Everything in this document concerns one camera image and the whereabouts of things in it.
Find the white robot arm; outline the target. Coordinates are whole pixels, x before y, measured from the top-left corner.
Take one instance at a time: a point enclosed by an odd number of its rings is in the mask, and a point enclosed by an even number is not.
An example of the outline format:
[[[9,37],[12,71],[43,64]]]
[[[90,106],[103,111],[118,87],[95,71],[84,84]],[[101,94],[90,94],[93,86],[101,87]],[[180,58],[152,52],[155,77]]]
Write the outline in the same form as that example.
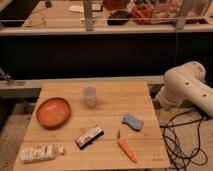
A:
[[[213,118],[213,88],[205,84],[206,70],[196,61],[187,62],[165,72],[164,86],[156,99],[164,109],[178,107],[188,100]]]

